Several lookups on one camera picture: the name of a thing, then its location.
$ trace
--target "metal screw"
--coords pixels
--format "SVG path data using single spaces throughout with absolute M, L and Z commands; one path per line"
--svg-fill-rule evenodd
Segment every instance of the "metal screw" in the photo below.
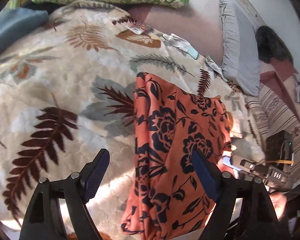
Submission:
M 39 179 L 39 182 L 40 182 L 41 184 L 45 183 L 46 181 L 47 181 L 47 178 L 46 178 L 46 177 L 42 177 L 42 178 Z
M 229 172 L 223 172 L 222 173 L 222 177 L 226 178 L 226 179 L 229 179 L 231 177 L 230 173 Z
M 259 177 L 255 177 L 254 181 L 258 184 L 260 184 L 262 182 L 262 180 Z
M 78 172 L 71 173 L 71 178 L 73 178 L 73 179 L 76 179 L 79 176 L 80 176 L 80 173 L 78 173 Z

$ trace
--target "orange floral cloth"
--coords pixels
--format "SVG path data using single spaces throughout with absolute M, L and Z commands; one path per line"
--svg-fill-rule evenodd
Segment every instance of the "orange floral cloth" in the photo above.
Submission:
M 214 202 L 191 163 L 201 150 L 218 163 L 231 151 L 219 98 L 189 94 L 148 73 L 137 76 L 134 100 L 136 178 L 122 218 L 125 234 L 168 240 L 205 225 Z

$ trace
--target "bedsheet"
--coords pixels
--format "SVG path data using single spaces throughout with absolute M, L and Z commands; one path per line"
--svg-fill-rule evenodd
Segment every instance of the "bedsheet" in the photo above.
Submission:
M 243 94 L 208 72 L 203 56 L 194 60 L 167 46 L 157 30 L 135 35 L 127 29 L 130 21 L 113 5 L 78 0 L 0 55 L 0 220 L 21 223 L 39 177 L 66 178 L 107 148 L 109 168 L 87 207 L 112 239 L 139 239 L 120 228 L 135 176 L 138 72 L 188 93 L 220 96 L 233 118 L 233 136 L 253 145 L 252 157 L 262 155 L 250 136 Z M 239 144 L 236 151 L 245 152 Z M 61 212 L 71 232 L 64 202 Z

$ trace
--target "human hand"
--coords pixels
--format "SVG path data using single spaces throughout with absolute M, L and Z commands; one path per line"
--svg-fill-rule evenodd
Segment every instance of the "human hand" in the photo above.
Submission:
M 278 220 L 280 220 L 283 216 L 284 209 L 287 204 L 287 197 L 281 192 L 276 192 L 270 195 L 270 199 L 273 204 L 277 218 Z

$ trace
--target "dark fur cushion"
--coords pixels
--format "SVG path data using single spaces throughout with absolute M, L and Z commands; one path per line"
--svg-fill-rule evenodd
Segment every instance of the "dark fur cushion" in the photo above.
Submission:
M 260 60 L 270 63 L 270 59 L 274 57 L 280 61 L 287 59 L 293 63 L 292 55 L 283 40 L 270 27 L 261 26 L 258 28 L 256 40 Z

